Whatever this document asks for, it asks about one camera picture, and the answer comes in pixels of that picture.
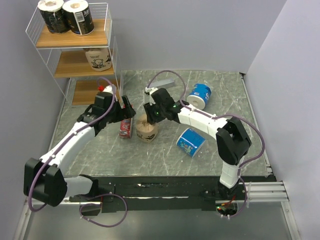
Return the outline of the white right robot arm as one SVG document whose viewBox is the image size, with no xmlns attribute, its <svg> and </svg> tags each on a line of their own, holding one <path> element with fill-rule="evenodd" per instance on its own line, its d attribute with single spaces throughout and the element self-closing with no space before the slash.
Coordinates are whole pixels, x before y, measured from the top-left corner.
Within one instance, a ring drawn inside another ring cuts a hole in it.
<svg viewBox="0 0 320 240">
<path fill-rule="evenodd" d="M 215 139 L 223 162 L 218 193 L 223 199 L 232 198 L 239 183 L 240 164 L 252 145 L 241 120 L 235 116 L 230 119 L 217 117 L 186 101 L 174 101 L 165 88 L 146 87 L 144 91 L 149 96 L 149 102 L 144 105 L 148 123 L 153 125 L 163 120 L 174 121 Z"/>
</svg>

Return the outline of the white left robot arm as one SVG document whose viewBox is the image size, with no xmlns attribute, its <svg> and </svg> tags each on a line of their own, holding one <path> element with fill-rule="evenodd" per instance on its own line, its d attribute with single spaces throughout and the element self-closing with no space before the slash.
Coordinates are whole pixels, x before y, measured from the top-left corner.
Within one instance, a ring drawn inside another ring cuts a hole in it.
<svg viewBox="0 0 320 240">
<path fill-rule="evenodd" d="M 70 132 L 40 159 L 30 158 L 24 166 L 23 193 L 28 206 L 35 212 L 32 200 L 56 207 L 64 198 L 82 195 L 94 201 L 99 195 L 99 181 L 89 175 L 64 177 L 72 161 L 85 145 L 96 137 L 107 124 L 121 122 L 135 116 L 127 96 L 123 103 L 110 92 L 99 92 L 93 104 L 82 113 Z"/>
</svg>

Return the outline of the black paper towel roll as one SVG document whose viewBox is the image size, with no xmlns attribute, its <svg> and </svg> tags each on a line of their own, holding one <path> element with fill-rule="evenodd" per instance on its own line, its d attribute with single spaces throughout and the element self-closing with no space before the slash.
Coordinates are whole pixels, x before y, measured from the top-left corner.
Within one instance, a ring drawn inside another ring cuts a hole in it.
<svg viewBox="0 0 320 240">
<path fill-rule="evenodd" d="M 94 31 L 95 25 L 86 0 L 68 0 L 63 4 L 62 9 L 70 30 L 75 35 L 86 36 Z"/>
<path fill-rule="evenodd" d="M 52 34 L 64 34 L 70 30 L 63 9 L 63 0 L 40 0 L 37 8 Z"/>
</svg>

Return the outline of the brown paper towel roll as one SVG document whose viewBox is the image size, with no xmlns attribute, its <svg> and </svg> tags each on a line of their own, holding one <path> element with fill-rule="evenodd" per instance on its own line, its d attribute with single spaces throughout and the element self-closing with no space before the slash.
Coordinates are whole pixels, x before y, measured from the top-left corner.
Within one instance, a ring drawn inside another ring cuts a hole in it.
<svg viewBox="0 0 320 240">
<path fill-rule="evenodd" d="M 138 118 L 135 127 L 138 138 L 144 143 L 151 143 L 159 132 L 158 124 L 149 123 L 145 113 Z"/>
<path fill-rule="evenodd" d="M 112 67 L 111 55 L 108 48 L 84 48 L 90 67 L 96 72 L 102 72 Z"/>
</svg>

